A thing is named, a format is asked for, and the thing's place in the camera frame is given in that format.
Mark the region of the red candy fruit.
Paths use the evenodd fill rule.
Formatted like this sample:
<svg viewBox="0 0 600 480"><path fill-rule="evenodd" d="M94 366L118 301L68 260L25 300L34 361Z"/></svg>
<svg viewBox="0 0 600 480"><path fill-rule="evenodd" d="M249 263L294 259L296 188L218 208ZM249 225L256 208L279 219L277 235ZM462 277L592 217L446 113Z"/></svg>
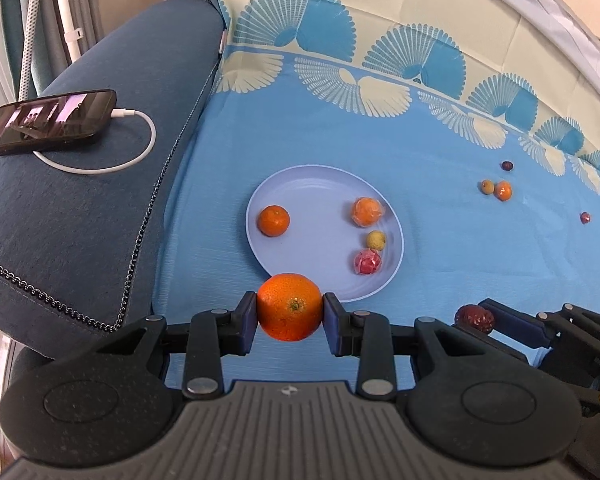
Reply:
<svg viewBox="0 0 600 480"><path fill-rule="evenodd" d="M356 274L374 274L380 270L381 265L381 254L375 249L365 248L358 252L353 259L353 270Z"/></svg>

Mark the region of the yellow longan fruit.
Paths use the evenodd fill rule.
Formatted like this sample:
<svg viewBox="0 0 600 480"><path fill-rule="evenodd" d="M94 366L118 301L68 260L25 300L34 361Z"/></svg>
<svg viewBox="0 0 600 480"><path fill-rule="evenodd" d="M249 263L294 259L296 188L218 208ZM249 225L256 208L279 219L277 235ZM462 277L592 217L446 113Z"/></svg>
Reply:
<svg viewBox="0 0 600 480"><path fill-rule="evenodd" d="M493 194L494 193L494 188L495 188L495 185L490 180L483 180L480 183L480 191L483 192L483 194L486 194L486 195Z"/></svg>
<svg viewBox="0 0 600 480"><path fill-rule="evenodd" d="M366 236L366 247L375 252L382 252L387 244L386 234L379 230L370 231Z"/></svg>

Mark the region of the orange mandarin small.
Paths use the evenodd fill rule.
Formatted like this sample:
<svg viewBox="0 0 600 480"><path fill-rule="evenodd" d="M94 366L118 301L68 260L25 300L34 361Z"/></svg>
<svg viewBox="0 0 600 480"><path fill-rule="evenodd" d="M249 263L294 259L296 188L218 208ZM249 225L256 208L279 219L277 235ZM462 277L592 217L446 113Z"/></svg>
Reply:
<svg viewBox="0 0 600 480"><path fill-rule="evenodd" d="M513 196L512 185L507 181L500 181L494 186L493 194L501 202L507 202Z"/></svg>

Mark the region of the light purple round plate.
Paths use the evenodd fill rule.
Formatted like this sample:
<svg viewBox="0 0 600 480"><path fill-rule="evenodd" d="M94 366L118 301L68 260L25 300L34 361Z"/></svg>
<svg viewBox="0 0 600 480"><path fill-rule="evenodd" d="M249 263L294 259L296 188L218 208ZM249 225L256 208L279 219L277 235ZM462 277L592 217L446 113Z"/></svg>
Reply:
<svg viewBox="0 0 600 480"><path fill-rule="evenodd" d="M351 209L365 197L380 203L382 216L361 228L351 219ZM267 206L282 207L290 215L288 229L278 237L263 234L257 226ZM250 197L245 228L251 251L267 274L302 274L342 302L370 298L383 290L398 274L404 255L401 222L385 196L355 174L335 167L301 165L271 174ZM380 267L358 274L354 258L373 230L386 236Z"/></svg>

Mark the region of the black smartphone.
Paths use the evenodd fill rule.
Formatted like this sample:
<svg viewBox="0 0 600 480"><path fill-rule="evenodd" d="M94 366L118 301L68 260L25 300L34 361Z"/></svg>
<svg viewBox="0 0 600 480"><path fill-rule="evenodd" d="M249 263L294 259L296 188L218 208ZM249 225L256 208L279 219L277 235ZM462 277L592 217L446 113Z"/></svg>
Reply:
<svg viewBox="0 0 600 480"><path fill-rule="evenodd" d="M117 104L114 90L91 90L0 107L0 157L60 151L95 142Z"/></svg>

